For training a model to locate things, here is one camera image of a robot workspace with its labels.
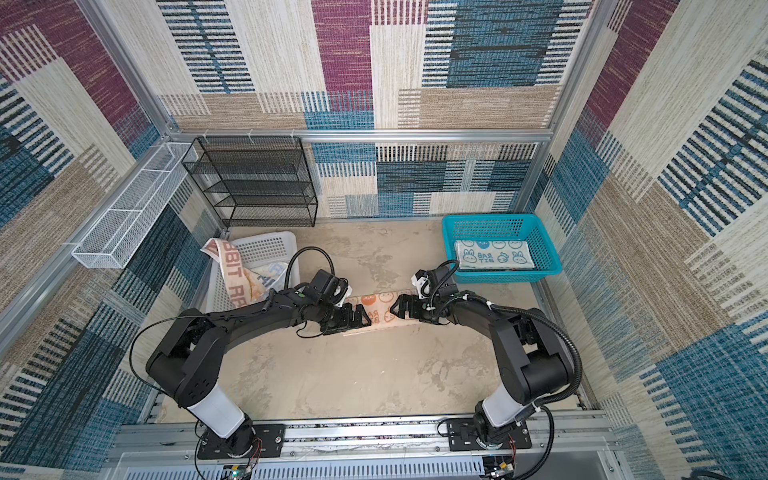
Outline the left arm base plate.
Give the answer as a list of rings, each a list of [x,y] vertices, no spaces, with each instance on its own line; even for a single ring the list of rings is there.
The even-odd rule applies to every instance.
[[[222,439],[206,428],[197,449],[197,460],[255,460],[281,455],[285,424],[248,424]]]

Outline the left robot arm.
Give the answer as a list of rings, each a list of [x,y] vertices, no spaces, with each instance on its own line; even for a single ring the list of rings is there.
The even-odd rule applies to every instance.
[[[255,446],[253,423],[219,386],[225,355],[274,330],[315,322],[321,335],[372,325],[361,304],[339,303],[308,284],[270,291],[259,303],[203,314],[189,309],[171,326],[147,360],[145,370],[166,395],[208,429],[228,456],[240,458]]]

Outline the blue bunny towel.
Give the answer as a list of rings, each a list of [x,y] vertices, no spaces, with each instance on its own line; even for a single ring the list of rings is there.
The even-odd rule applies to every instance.
[[[456,240],[454,250],[464,270],[532,270],[532,254],[525,241]]]

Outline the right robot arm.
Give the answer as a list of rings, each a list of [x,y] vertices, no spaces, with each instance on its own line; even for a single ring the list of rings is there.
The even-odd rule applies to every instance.
[[[389,312],[431,324],[446,319],[491,340],[500,386],[479,402],[473,415],[484,446],[505,442],[534,413],[580,386],[583,365],[574,342],[538,309],[502,306],[465,291],[440,301],[402,294]]]

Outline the white plastic basket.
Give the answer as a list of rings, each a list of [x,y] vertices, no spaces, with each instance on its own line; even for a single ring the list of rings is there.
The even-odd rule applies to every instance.
[[[288,263],[297,252],[295,235],[290,231],[271,232],[233,240],[232,244],[242,254],[243,264],[250,270],[275,262]],[[211,268],[204,312],[234,309],[218,265]]]

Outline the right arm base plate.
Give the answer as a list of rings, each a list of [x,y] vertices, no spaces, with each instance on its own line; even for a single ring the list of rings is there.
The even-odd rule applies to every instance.
[[[437,433],[447,439],[451,451],[530,449],[532,441],[525,422],[493,427],[479,416],[440,420]]]

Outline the orange bunny towel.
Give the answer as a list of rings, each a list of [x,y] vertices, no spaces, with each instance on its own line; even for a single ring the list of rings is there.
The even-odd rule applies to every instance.
[[[360,329],[348,330],[343,336],[354,336],[360,334],[374,333],[392,328],[418,325],[419,322],[406,317],[401,319],[390,312],[390,307],[396,302],[401,294],[414,294],[413,290],[390,291],[367,296],[356,296],[347,299],[353,306],[361,304],[371,325]]]

